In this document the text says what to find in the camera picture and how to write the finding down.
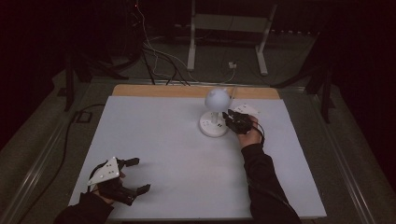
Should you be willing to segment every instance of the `white tabletop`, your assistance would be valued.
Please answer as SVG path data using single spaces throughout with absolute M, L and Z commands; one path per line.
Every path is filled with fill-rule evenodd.
M 325 217 L 314 179 L 282 100 L 234 99 L 248 104 L 265 130 L 264 150 L 290 204 L 301 218 Z M 70 204 L 87 188 L 92 169 L 112 157 L 140 158 L 124 167 L 125 188 L 151 184 L 132 206 L 115 203 L 110 219 L 251 218 L 248 184 L 236 136 L 203 135 L 203 98 L 110 96 L 81 169 Z

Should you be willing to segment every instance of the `white ball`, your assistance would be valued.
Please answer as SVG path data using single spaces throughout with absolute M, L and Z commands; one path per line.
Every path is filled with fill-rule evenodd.
M 213 112 L 225 112 L 230 107 L 230 95 L 226 89 L 213 89 L 206 98 L 205 105 Z

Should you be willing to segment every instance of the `white lamp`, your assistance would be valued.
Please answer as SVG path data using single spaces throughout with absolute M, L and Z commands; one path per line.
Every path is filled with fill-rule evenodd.
M 213 89 L 205 98 L 205 105 L 210 110 L 204 113 L 199 120 L 199 127 L 209 137 L 220 137 L 227 133 L 228 127 L 221 112 L 230 107 L 230 95 L 226 89 Z

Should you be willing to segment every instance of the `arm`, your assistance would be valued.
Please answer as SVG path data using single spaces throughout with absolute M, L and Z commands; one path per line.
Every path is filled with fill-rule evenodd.
M 257 126 L 257 119 L 251 118 Z M 249 181 L 250 213 L 260 223 L 301 223 L 276 177 L 271 157 L 264 154 L 256 130 L 238 134 Z
M 81 193 L 79 203 L 65 208 L 53 223 L 105 223 L 112 210 L 111 201 L 104 199 L 99 194 Z

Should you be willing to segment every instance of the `hand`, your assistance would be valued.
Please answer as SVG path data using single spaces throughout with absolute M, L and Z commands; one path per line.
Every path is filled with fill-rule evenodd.
M 121 178 L 124 178 L 124 177 L 125 177 L 125 174 L 124 174 L 123 172 L 120 172 L 120 177 L 121 177 Z M 113 204 L 113 203 L 115 202 L 115 201 L 112 200 L 112 199 L 108 199 L 108 198 L 106 198 L 106 197 L 100 195 L 100 192 L 99 192 L 99 189 L 98 189 L 98 186 L 97 186 L 97 185 L 95 185 L 95 187 L 93 188 L 92 193 L 93 193 L 93 194 L 96 194 L 97 196 L 99 196 L 103 201 L 105 201 L 105 203 Z
M 257 129 L 257 124 L 259 122 L 258 119 L 256 119 L 253 116 L 249 116 L 251 121 L 253 121 L 253 127 Z M 237 135 L 239 144 L 241 145 L 241 148 L 247 147 L 252 144 L 257 144 L 260 143 L 262 140 L 262 135 L 255 129 L 251 129 L 248 133 L 246 134 L 238 134 Z

